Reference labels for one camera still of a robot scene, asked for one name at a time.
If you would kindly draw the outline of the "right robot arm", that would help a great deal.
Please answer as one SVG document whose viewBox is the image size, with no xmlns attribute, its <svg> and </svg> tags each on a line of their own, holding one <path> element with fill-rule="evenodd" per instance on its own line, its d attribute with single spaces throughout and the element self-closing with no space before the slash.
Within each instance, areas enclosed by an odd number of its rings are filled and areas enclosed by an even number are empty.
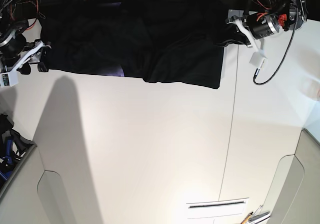
<svg viewBox="0 0 320 224">
<path fill-rule="evenodd" d="M 41 0 L 0 0 L 0 73 L 29 74 L 34 57 L 47 45 L 40 39 L 28 42 L 24 33 L 45 16 Z"/>
</svg>

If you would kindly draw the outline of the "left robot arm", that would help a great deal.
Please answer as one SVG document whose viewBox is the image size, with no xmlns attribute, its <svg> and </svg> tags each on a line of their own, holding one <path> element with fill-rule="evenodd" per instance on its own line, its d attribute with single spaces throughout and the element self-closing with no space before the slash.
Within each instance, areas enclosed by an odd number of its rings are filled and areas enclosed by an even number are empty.
<svg viewBox="0 0 320 224">
<path fill-rule="evenodd" d="M 249 39 L 235 24 L 240 20 L 255 40 L 280 31 L 298 30 L 307 21 L 306 0 L 239 0 L 243 9 L 226 21 L 222 45 L 242 44 L 251 46 Z"/>
</svg>

